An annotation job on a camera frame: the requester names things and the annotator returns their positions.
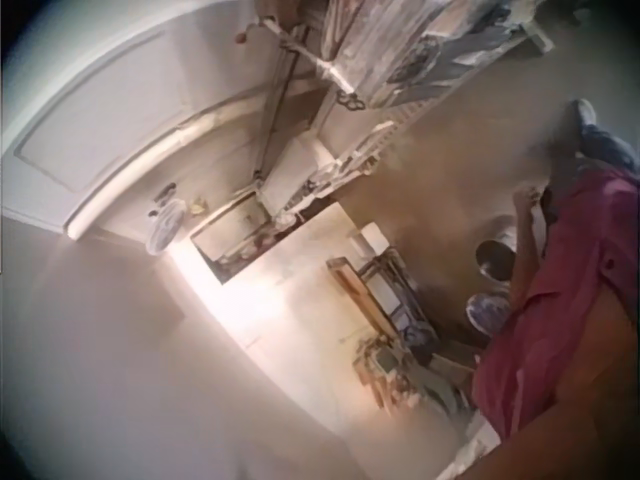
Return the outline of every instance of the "wooden board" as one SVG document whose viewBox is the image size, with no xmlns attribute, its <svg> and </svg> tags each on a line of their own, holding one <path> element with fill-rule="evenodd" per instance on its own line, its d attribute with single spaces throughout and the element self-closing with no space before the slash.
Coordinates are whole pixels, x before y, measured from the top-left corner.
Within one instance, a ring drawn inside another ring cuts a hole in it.
<svg viewBox="0 0 640 480">
<path fill-rule="evenodd" d="M 360 279 L 358 273 L 353 269 L 349 260 L 344 257 L 327 260 L 327 268 L 333 278 L 347 292 L 351 299 L 358 305 L 360 311 L 369 321 L 376 332 L 387 335 L 390 338 L 397 338 L 393 323 L 384 313 L 382 307 L 371 294 L 369 287 Z"/>
</svg>

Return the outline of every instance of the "person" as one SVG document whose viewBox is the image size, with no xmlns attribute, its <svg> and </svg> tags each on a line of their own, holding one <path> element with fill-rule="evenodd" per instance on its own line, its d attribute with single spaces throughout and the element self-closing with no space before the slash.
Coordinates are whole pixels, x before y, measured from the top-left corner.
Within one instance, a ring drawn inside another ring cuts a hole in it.
<svg viewBox="0 0 640 480">
<path fill-rule="evenodd" d="M 472 389 L 506 443 L 465 479 L 505 469 L 500 478 L 599 478 L 621 465 L 612 452 L 638 448 L 640 162 L 597 125 L 588 101 L 571 109 L 579 155 L 554 168 L 540 199 L 549 223 L 542 258 L 532 232 L 538 195 L 514 194 L 512 313 Z"/>
</svg>

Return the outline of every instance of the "pipe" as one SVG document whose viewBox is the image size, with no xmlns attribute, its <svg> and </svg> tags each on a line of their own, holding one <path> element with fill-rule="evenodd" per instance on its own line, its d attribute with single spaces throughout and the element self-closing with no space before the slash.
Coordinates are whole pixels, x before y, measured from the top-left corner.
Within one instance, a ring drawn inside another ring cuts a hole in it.
<svg viewBox="0 0 640 480">
<path fill-rule="evenodd" d="M 325 77 L 329 77 L 334 83 L 342 89 L 347 95 L 351 95 L 355 92 L 355 89 L 351 84 L 340 75 L 340 72 L 333 66 L 331 62 L 327 62 L 311 53 L 304 45 L 301 45 L 295 38 L 285 32 L 280 25 L 271 20 L 270 18 L 264 18 L 261 20 L 262 25 L 267 27 L 271 32 L 276 34 L 280 40 L 286 43 L 287 47 L 291 50 L 295 50 L 304 57 L 306 57 L 311 63 L 313 63 L 318 69 L 320 69 Z"/>
</svg>

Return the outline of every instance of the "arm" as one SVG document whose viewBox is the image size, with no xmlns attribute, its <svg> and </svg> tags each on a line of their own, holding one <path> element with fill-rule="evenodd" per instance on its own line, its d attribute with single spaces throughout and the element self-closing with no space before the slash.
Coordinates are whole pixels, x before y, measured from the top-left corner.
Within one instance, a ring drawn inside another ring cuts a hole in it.
<svg viewBox="0 0 640 480">
<path fill-rule="evenodd" d="M 531 213 L 536 201 L 537 193 L 534 189 L 520 190 L 513 195 L 513 203 L 516 207 L 517 243 L 509 301 L 514 310 L 522 305 L 531 281 L 540 267 Z"/>
</svg>

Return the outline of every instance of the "jeans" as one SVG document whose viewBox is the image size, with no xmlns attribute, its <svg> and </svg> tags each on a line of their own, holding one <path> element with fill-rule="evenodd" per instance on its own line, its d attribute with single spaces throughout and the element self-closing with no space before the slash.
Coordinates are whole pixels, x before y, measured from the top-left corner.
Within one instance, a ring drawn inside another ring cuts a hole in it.
<svg viewBox="0 0 640 480">
<path fill-rule="evenodd" d="M 597 125 L 586 125 L 580 131 L 582 156 L 556 160 L 552 165 L 551 179 L 540 199 L 540 207 L 549 227 L 557 220 L 555 204 L 566 196 L 581 174 L 593 169 L 624 170 L 633 176 L 640 174 L 640 159 L 631 145 L 602 130 Z"/>
</svg>

